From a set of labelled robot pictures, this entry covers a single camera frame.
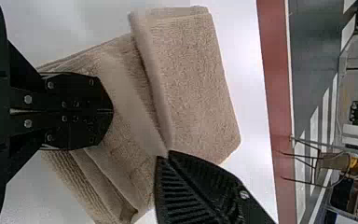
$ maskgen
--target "metal chair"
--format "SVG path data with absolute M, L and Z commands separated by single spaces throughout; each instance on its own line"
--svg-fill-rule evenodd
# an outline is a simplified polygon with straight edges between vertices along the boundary
M 294 181 L 294 182 L 298 182 L 298 183 L 313 185 L 313 186 L 317 186 L 317 187 L 321 187 L 321 188 L 325 188 L 325 189 L 331 189 L 334 186 L 336 186 L 337 184 L 339 184 L 346 177 L 350 177 L 349 171 L 351 169 L 351 158 L 352 158 L 351 153 L 344 152 L 344 151 L 339 152 L 339 153 L 328 153 L 328 152 L 324 153 L 319 148 L 314 147 L 310 144 L 307 144 L 303 141 L 300 141 L 300 140 L 295 140 L 295 141 L 303 144 L 304 146 L 310 147 L 310 148 L 318 151 L 317 157 L 281 152 L 283 155 L 292 157 L 295 160 L 300 161 L 300 162 L 304 163 L 305 165 L 309 166 L 310 171 L 311 171 L 310 181 L 296 180 L 296 179 L 287 178 L 287 177 L 282 176 L 283 179 L 288 180 L 288 181 Z M 300 158 L 310 159 L 310 164 L 301 160 Z M 338 181 L 335 182 L 334 184 L 327 184 L 327 186 L 325 186 L 324 184 L 320 185 L 320 184 L 317 184 L 316 181 L 317 181 L 322 169 L 339 170 L 343 173 L 343 175 L 341 175 L 339 177 Z

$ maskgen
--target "screw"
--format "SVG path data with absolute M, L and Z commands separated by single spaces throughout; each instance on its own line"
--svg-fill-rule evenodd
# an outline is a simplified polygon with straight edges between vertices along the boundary
M 32 121 L 30 119 L 26 119 L 24 121 L 24 127 L 25 128 L 32 128 Z
M 48 82 L 48 88 L 49 89 L 54 89 L 54 82 Z
M 240 196 L 241 196 L 241 198 L 244 199 L 244 200 L 250 198 L 249 193 L 248 193 L 246 190 L 241 190 L 241 191 L 240 191 Z
M 80 103 L 78 101 L 74 101 L 74 107 L 80 107 Z
M 53 140 L 53 135 L 49 134 L 47 139 L 48 139 L 49 142 L 51 142 Z
M 32 96 L 30 96 L 30 95 L 24 96 L 24 103 L 26 103 L 27 105 L 30 105 L 32 103 Z

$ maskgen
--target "terry cloth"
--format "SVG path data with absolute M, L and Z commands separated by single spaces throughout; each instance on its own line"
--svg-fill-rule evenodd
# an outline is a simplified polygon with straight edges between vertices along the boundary
M 240 143 L 208 9 L 130 21 L 131 34 L 39 68 L 98 77 L 115 107 L 97 147 L 42 155 L 98 224 L 131 223 L 153 206 L 156 156 L 175 149 L 220 163 Z

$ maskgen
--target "folded towel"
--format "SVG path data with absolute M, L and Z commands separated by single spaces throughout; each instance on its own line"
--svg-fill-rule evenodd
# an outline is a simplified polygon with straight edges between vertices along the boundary
M 167 148 L 220 163 L 240 143 L 206 7 L 130 14 Z
M 151 208 L 157 155 L 219 163 L 240 143 L 208 9 L 152 9 L 130 21 L 131 35 L 39 68 L 97 76 L 114 104 L 100 145 L 43 152 L 96 223 L 131 223 Z

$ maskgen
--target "floor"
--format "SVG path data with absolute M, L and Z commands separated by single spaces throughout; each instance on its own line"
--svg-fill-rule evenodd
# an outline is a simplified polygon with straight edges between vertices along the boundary
M 238 176 L 278 220 L 256 1 L 0 0 L 9 39 L 38 66 L 130 31 L 127 14 L 145 7 L 202 5 L 210 9 L 242 143 L 223 166 Z M 36 154 L 8 184 L 0 224 L 92 223 Z M 156 223 L 150 211 L 138 223 Z
M 315 21 L 315 23 L 319 22 L 319 26 L 313 23 L 306 28 L 306 31 L 301 31 L 300 27 L 304 26 L 306 20 L 310 20 L 306 19 L 310 16 L 309 12 L 300 10 L 300 6 L 304 3 L 292 2 L 292 5 L 296 7 L 291 9 L 293 12 L 297 10 L 297 15 L 294 16 L 295 22 L 290 26 L 295 135 L 313 141 L 339 144 L 335 136 L 337 133 L 339 135 L 341 125 L 336 125 L 336 119 L 340 123 L 347 122 L 348 104 L 358 98 L 358 71 L 350 71 L 344 79 L 338 73 L 337 66 L 339 60 L 337 55 L 349 43 L 354 29 L 355 20 L 354 17 L 349 16 L 349 12 L 356 8 L 356 3 L 354 1 L 327 2 L 326 4 L 334 4 L 337 8 L 324 5 L 322 12 L 317 13 L 321 16 L 320 20 Z M 323 1 L 305 8 L 320 7 L 321 5 L 318 6 L 318 4 L 323 4 Z M 333 30 L 333 24 L 330 24 L 332 21 L 335 24 L 341 24 L 341 27 Z M 354 52 L 356 50 L 358 51 L 358 45 L 356 48 L 348 49 L 351 55 L 358 53 Z M 358 61 L 349 60 L 347 66 L 356 67 Z M 342 86 L 343 81 L 347 83 L 345 87 Z M 295 152 L 307 156 L 315 156 L 317 153 L 316 150 L 301 144 L 296 145 Z M 325 172 L 322 183 L 328 183 L 331 174 L 331 171 Z M 296 179 L 310 180 L 310 168 L 299 161 L 296 161 Z M 298 223 L 323 223 L 324 209 L 321 204 L 327 200 L 324 194 L 324 189 L 296 183 Z

